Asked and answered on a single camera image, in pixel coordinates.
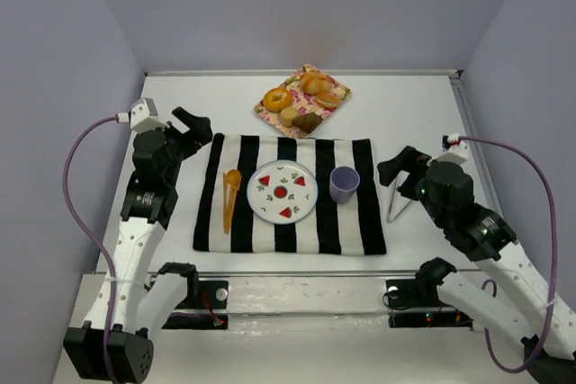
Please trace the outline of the sandwich bun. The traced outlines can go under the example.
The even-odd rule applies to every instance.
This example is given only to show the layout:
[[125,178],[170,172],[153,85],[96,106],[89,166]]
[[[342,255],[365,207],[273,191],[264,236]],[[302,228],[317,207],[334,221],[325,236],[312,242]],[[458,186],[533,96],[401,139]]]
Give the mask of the sandwich bun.
[[334,110],[342,103],[341,98],[330,91],[319,92],[315,97],[317,105],[328,110]]

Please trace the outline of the metal tongs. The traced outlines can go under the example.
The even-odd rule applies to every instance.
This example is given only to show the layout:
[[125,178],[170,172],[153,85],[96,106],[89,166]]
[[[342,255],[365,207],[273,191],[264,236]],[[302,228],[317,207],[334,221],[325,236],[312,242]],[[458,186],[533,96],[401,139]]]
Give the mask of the metal tongs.
[[397,219],[400,214],[403,213],[412,203],[411,200],[403,197],[398,191],[398,188],[405,183],[405,181],[408,179],[408,176],[409,175],[404,172],[399,173],[391,185],[391,195],[386,212],[386,221],[388,223],[392,223],[395,219]]

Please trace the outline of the orange plastic spoon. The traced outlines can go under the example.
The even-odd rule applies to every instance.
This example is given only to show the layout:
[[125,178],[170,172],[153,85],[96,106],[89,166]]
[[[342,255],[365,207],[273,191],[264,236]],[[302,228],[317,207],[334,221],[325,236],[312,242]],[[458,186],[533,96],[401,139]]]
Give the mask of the orange plastic spoon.
[[233,218],[233,213],[234,213],[234,209],[235,209],[235,204],[236,204],[236,199],[237,199],[237,194],[239,191],[239,186],[241,184],[241,180],[242,180],[242,176],[241,173],[238,169],[231,169],[234,170],[233,174],[234,176],[234,181],[232,184],[232,189],[231,189],[231,194],[229,197],[229,201],[230,201],[230,210],[229,210],[229,232],[231,229],[231,222],[232,222],[232,218]]

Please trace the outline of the floral serving tray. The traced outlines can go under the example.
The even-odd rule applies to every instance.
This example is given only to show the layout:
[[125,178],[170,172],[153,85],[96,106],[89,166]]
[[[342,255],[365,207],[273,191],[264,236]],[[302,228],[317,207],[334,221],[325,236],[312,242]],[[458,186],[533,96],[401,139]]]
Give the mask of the floral serving tray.
[[[324,109],[317,105],[315,95],[310,95],[304,93],[300,86],[299,86],[299,78],[302,73],[307,72],[308,70],[317,70],[320,71],[328,76],[330,81],[332,82],[332,88],[330,92],[337,94],[342,103],[334,110]],[[325,121],[333,112],[335,112],[344,102],[346,102],[350,96],[352,95],[352,91],[349,87],[341,84],[338,82],[334,77],[330,76],[328,73],[325,73],[318,69],[317,67],[305,64],[299,69],[297,69],[291,76],[286,78],[281,84],[277,87],[283,87],[291,92],[292,94],[292,107],[296,108],[300,115],[304,115],[310,112],[315,112],[323,118]],[[303,131],[291,126],[285,127],[278,121],[278,114],[279,112],[270,112],[268,111],[263,105],[263,98],[260,102],[258,102],[254,107],[254,113],[256,116],[267,123],[268,125],[276,128],[282,134],[284,134],[287,138],[307,138],[310,134],[306,134]]]

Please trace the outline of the knotted bread roll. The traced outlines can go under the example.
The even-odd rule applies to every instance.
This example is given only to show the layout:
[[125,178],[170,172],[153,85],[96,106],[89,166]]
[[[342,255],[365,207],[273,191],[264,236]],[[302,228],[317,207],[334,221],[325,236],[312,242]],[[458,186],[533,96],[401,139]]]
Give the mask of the knotted bread roll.
[[308,70],[301,74],[299,86],[304,93],[316,95],[321,92],[330,91],[332,82],[326,74],[317,70]]

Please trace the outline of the lilac plastic cup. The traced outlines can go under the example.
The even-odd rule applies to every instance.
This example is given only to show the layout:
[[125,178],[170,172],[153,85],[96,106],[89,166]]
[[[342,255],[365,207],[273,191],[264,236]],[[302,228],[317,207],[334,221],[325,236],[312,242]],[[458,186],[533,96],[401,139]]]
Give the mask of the lilac plastic cup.
[[347,203],[360,184],[359,173],[350,166],[339,166],[329,177],[329,194],[336,204]]

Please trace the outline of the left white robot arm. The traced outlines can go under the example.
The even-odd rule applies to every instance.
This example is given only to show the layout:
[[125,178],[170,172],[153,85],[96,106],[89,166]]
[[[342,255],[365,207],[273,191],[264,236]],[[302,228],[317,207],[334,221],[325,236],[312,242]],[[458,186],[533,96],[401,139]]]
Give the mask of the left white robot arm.
[[211,122],[182,107],[172,114],[187,130],[163,122],[155,110],[139,101],[92,125],[127,123],[135,132],[132,163],[113,251],[87,227],[76,209],[69,211],[96,244],[107,273],[82,325],[69,327],[63,348],[83,380],[141,383],[150,373],[154,339],[176,306],[199,293],[196,267],[165,263],[151,286],[149,266],[174,213],[176,183],[182,163],[212,141]]

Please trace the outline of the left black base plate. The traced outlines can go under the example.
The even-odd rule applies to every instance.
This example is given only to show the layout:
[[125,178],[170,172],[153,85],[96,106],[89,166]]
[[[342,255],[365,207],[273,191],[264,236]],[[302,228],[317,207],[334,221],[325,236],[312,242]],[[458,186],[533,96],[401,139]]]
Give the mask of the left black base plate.
[[227,330],[229,282],[200,279],[198,294],[188,294],[168,316],[163,330]]

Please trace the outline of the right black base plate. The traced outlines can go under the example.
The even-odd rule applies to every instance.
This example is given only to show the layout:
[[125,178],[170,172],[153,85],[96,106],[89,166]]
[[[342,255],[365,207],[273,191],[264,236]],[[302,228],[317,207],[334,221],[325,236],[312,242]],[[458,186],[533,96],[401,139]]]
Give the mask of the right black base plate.
[[435,289],[416,279],[390,279],[382,295],[390,328],[473,328],[473,320],[443,303]]

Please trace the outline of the brown chocolate bread slice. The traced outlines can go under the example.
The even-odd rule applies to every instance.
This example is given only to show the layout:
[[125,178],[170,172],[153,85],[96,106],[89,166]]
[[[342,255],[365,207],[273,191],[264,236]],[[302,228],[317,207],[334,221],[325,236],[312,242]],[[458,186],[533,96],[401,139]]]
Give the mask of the brown chocolate bread slice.
[[320,115],[310,112],[292,120],[292,126],[306,134],[311,134],[322,122],[323,118]]

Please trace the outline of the white watermelon pattern plate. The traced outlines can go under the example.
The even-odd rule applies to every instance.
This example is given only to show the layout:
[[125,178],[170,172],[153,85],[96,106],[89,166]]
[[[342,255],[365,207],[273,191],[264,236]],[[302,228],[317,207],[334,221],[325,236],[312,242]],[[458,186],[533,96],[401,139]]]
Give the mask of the white watermelon pattern plate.
[[258,167],[247,183],[247,202],[253,212],[275,225],[296,223],[311,213],[319,197],[312,172],[290,160]]

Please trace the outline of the golden bagel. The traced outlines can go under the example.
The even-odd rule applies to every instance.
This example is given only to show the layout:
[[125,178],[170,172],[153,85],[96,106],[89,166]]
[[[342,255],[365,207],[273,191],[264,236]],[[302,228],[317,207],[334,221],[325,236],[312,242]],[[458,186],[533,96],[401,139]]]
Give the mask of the golden bagel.
[[263,98],[263,105],[270,112],[280,112],[284,108],[291,106],[292,103],[293,95],[283,87],[269,90]]

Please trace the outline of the black white striped cloth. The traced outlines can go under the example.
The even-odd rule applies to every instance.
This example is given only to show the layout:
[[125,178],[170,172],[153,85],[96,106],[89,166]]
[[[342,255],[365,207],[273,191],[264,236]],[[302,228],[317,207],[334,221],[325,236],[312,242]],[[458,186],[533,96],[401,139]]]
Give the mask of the black white striped cloth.
[[216,134],[193,249],[385,255],[371,140]]

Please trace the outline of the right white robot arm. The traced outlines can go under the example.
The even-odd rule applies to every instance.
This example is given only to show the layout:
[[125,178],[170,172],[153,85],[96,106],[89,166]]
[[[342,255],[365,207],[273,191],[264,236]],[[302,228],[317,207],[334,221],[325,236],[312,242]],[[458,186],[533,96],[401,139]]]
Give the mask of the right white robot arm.
[[473,179],[462,168],[468,157],[461,141],[437,157],[405,147],[378,164],[379,181],[390,186],[407,173],[396,188],[400,196],[419,202],[449,244],[510,302],[476,287],[442,258],[422,264],[415,282],[518,350],[523,363],[516,373],[527,371],[538,383],[573,383],[575,312],[558,295],[556,276],[544,277],[536,269],[505,219],[477,203]]

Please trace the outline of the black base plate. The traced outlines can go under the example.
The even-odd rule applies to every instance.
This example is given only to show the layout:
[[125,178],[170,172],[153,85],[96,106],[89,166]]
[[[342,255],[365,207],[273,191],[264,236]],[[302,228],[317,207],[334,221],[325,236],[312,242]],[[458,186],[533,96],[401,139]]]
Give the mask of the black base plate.
[[473,328],[473,320],[443,303],[435,289],[416,279],[390,279],[382,295],[390,328]]
[[168,316],[163,330],[227,330],[229,282],[200,279],[198,294],[188,294]]

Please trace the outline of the small round muffin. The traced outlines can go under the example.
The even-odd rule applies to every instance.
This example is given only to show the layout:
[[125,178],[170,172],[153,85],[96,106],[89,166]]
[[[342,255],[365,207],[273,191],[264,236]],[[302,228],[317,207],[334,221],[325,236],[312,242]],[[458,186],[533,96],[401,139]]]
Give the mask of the small round muffin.
[[299,116],[299,111],[296,108],[289,106],[279,112],[278,121],[285,127],[291,127],[293,125],[293,121]]

